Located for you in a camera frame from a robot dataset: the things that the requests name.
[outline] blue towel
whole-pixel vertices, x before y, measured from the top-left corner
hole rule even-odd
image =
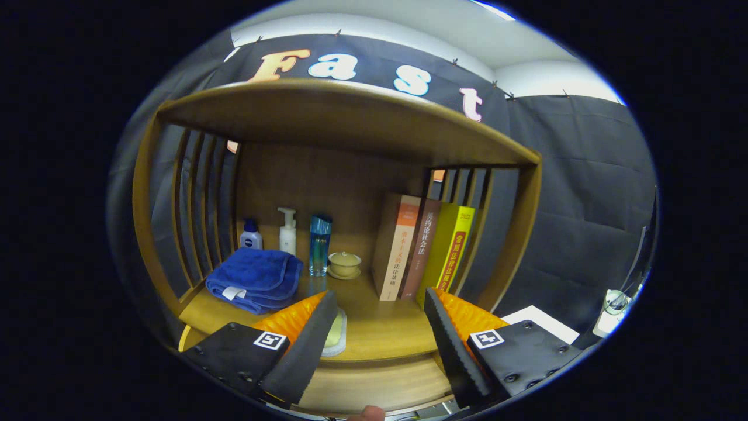
[[[304,264],[293,255],[277,250],[242,247],[208,275],[205,284],[211,294],[253,314],[282,309],[293,303]],[[245,296],[229,300],[227,287],[246,290]]]

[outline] yellow book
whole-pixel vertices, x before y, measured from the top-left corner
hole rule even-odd
[[[429,260],[416,293],[416,301],[421,309],[428,287],[449,291],[465,250],[474,214],[475,209],[467,206],[441,204]]]

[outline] screw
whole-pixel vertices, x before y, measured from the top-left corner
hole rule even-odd
[[[252,376],[248,375],[247,373],[239,372],[237,374],[239,375],[240,379],[246,381],[247,383],[252,383],[254,381],[254,379],[252,378]]]

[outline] blue glass bottle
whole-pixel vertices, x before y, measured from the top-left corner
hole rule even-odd
[[[327,275],[328,250],[330,248],[330,233],[332,218],[327,215],[312,215],[309,245],[309,274],[310,276]]]

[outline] white pump bottle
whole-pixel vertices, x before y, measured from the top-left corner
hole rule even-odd
[[[280,250],[296,256],[296,221],[293,219],[296,209],[278,208],[286,217],[286,225],[280,227]]]

